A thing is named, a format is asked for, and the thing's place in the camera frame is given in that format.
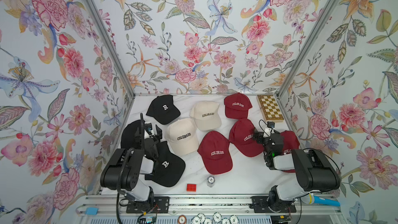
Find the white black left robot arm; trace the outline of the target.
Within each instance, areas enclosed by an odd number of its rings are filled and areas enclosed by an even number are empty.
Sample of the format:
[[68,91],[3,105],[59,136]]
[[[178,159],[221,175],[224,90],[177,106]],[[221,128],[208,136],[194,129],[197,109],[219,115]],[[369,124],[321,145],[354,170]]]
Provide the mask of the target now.
[[140,180],[140,175],[153,175],[159,158],[158,144],[162,130],[140,119],[128,124],[100,178],[101,187],[115,190],[132,202],[150,202],[153,190]]

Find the cream cap front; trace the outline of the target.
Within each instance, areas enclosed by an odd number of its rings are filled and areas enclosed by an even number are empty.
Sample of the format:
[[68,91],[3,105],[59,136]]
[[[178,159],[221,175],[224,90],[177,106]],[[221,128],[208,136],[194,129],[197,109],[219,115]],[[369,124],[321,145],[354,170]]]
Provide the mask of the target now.
[[179,119],[167,128],[166,138],[175,155],[185,156],[199,148],[197,127],[190,118]]

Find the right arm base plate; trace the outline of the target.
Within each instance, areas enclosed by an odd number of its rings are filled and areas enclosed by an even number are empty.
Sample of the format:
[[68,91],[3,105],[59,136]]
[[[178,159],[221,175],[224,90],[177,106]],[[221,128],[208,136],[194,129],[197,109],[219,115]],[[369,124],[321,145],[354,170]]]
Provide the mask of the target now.
[[269,200],[268,196],[253,196],[249,207],[255,213],[291,214],[297,212],[293,202],[282,201],[278,197],[272,197]]

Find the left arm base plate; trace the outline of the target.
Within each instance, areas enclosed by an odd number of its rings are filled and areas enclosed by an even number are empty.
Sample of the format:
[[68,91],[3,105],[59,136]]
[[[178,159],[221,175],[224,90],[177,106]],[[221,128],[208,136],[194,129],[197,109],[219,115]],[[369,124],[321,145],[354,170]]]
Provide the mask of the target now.
[[127,214],[167,214],[169,212],[170,197],[149,198],[145,202],[129,202],[126,207]]

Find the red cap back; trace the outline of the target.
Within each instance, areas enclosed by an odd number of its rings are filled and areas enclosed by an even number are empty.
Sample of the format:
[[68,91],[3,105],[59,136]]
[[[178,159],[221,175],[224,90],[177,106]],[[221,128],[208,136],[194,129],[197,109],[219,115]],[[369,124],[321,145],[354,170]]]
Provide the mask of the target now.
[[225,115],[230,119],[246,119],[252,104],[248,96],[235,93],[224,99]]

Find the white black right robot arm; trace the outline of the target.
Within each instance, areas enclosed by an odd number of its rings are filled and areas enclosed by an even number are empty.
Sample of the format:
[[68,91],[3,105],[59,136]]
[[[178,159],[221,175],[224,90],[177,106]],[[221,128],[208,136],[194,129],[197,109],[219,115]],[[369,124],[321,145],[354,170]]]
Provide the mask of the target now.
[[292,131],[270,134],[255,130],[254,138],[264,147],[264,160],[270,170],[295,173],[295,178],[273,186],[268,194],[268,205],[293,202],[311,191],[328,192],[340,186],[340,178],[326,155],[318,149],[300,149]]

